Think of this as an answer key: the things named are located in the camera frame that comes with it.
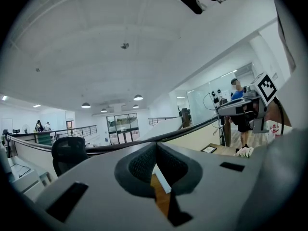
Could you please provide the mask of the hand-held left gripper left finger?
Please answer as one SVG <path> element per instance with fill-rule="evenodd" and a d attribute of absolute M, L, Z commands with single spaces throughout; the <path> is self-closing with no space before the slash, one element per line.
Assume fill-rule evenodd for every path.
<path fill-rule="evenodd" d="M 154 189 L 129 171 L 155 143 L 89 158 L 61 175 L 35 204 L 57 231 L 173 231 L 155 203 Z"/>

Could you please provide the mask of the dark wooden post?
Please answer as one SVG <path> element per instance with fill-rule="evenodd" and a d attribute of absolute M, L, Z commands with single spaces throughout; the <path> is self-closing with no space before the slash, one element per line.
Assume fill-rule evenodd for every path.
<path fill-rule="evenodd" d="M 218 129 L 220 132 L 221 145 L 230 147 L 231 146 L 231 123 L 229 118 L 225 116 L 219 116 Z"/>

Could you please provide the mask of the person's white t-shirt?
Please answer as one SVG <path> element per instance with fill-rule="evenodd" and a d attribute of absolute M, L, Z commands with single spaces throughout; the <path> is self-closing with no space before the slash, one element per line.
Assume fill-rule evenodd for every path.
<path fill-rule="evenodd" d="M 274 0 L 291 76 L 278 98 L 292 130 L 266 147 L 236 231 L 308 231 L 308 0 Z"/>

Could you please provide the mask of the light blue white desk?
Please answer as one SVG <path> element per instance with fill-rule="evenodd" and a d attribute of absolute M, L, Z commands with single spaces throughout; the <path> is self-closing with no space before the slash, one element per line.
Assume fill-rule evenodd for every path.
<path fill-rule="evenodd" d="M 11 173 L 9 182 L 13 187 L 28 196 L 35 199 L 52 182 L 48 171 L 18 156 L 8 159 Z"/>

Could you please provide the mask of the light blue flat box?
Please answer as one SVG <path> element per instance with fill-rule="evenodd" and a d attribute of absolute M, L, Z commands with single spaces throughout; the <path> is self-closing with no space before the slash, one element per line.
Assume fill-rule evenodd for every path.
<path fill-rule="evenodd" d="M 160 185 L 162 186 L 162 188 L 164 189 L 166 194 L 171 193 L 171 187 L 168 184 L 167 180 L 165 179 L 165 177 L 163 176 L 162 172 L 158 169 L 155 168 L 153 170 L 152 175 L 155 175 L 160 183 Z"/>

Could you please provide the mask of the black office chair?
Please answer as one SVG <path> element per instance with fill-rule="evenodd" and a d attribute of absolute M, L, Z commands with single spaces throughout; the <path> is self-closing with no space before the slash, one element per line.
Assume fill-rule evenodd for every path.
<path fill-rule="evenodd" d="M 59 177 L 79 163 L 87 160 L 85 139 L 81 137 L 65 137 L 58 139 L 51 148 L 52 164 Z"/>

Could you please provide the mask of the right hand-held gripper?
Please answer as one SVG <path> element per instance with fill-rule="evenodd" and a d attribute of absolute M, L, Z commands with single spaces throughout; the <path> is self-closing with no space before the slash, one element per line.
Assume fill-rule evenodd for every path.
<path fill-rule="evenodd" d="M 259 74 L 251 84 L 244 87 L 243 97 L 220 106 L 217 113 L 220 116 L 244 116 L 247 125 L 254 133 L 267 133 L 265 115 L 276 94 L 275 84 L 264 72 Z"/>

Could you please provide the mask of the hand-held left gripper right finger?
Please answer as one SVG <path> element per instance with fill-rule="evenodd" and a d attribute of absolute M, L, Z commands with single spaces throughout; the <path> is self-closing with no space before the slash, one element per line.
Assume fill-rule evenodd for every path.
<path fill-rule="evenodd" d="M 252 190 L 252 160 L 157 144 L 157 150 L 184 162 L 185 175 L 171 190 L 179 211 L 174 226 L 156 214 L 157 231 L 234 231 Z"/>

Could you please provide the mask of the glass entrance doors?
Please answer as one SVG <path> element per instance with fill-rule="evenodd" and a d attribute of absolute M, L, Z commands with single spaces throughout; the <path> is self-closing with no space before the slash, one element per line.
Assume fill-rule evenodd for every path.
<path fill-rule="evenodd" d="M 106 122 L 111 145 L 133 142 L 140 137 L 136 113 L 107 116 Z"/>

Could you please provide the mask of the person's right forearm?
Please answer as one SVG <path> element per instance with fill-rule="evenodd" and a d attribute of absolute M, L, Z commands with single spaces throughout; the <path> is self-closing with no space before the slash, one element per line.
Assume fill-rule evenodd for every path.
<path fill-rule="evenodd" d="M 282 109 L 284 125 L 291 127 L 292 126 L 291 122 L 290 122 L 289 117 L 286 114 L 283 106 L 278 105 L 274 100 L 267 107 L 267 113 L 265 115 L 265 120 L 266 121 L 274 121 L 274 122 L 282 124 L 282 115 L 281 115 L 280 108 Z"/>

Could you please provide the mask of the group of black hanging headsets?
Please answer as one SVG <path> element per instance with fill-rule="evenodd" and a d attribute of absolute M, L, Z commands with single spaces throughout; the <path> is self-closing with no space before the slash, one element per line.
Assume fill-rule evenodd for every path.
<path fill-rule="evenodd" d="M 213 102 L 214 102 L 214 104 L 219 103 L 220 100 L 222 99 L 222 97 L 221 97 L 221 90 L 220 90 L 220 89 L 217 89 L 216 92 L 212 91 L 212 92 L 211 92 L 211 95 L 212 95 L 212 97 L 213 97 Z"/>

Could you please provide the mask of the black picture frame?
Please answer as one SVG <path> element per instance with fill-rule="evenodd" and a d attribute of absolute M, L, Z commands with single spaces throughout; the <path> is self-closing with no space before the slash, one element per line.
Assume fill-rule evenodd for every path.
<path fill-rule="evenodd" d="M 211 145 L 208 145 L 207 147 L 203 148 L 201 151 L 202 152 L 205 152 L 205 153 L 213 153 L 215 150 L 217 149 L 216 146 L 211 146 Z"/>

